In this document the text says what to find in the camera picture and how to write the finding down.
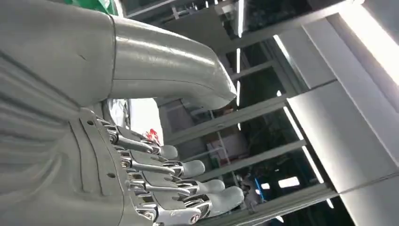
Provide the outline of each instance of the glass wall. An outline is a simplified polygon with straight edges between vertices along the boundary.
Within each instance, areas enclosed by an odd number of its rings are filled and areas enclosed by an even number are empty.
[[[310,207],[278,216],[258,226],[354,226],[341,198],[319,202]]]

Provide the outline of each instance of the gray plastic casing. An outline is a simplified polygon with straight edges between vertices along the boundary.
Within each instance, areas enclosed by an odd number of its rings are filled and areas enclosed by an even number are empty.
[[[152,225],[132,205],[137,199],[126,190],[126,173],[106,142],[105,129],[82,107],[108,97],[157,95],[223,107],[235,90],[213,51],[164,30],[45,0],[2,0],[0,21],[0,224]],[[193,56],[198,50],[214,64],[185,61],[180,53],[176,58],[183,65],[156,59],[148,64],[144,50],[121,48],[120,31],[126,32],[123,38],[148,35],[158,45],[176,45]],[[159,53],[147,50],[153,58]],[[187,73],[184,66],[196,72]],[[141,73],[134,73],[136,68]],[[140,85],[145,70],[154,86]]]

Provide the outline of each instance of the white panel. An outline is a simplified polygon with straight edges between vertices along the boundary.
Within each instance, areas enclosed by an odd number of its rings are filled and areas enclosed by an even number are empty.
[[[308,24],[304,29],[399,166],[399,114],[326,19]]]
[[[395,163],[339,82],[288,102],[338,192],[396,171]]]
[[[310,89],[336,79],[302,27],[286,31],[279,37]]]
[[[342,194],[357,226],[397,226],[399,222],[399,177],[383,180]]]

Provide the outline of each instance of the robotic arm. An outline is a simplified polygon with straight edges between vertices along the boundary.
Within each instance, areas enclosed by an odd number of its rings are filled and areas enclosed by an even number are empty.
[[[0,21],[1,225],[152,225],[138,208],[149,198],[130,190],[123,164],[132,161],[121,159],[112,132],[82,107],[160,96],[223,107],[235,90],[214,52],[146,24],[45,0],[2,0]],[[113,135],[128,150],[151,150]],[[164,179],[175,172],[143,165],[135,170]],[[169,211],[162,213],[186,214],[198,203],[170,189],[151,192]],[[208,199],[217,203],[218,196]],[[166,216],[158,212],[161,223]]]

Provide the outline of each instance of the white pillar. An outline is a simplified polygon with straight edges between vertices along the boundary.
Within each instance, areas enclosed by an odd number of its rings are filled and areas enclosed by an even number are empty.
[[[289,103],[355,224],[396,226],[398,114],[327,20],[308,24],[303,31],[312,43],[281,35],[297,67],[310,63],[299,59],[292,45],[313,45],[307,48],[316,48],[313,54],[319,54],[328,68],[315,61],[313,67],[318,73],[332,72],[338,81],[310,86]]]

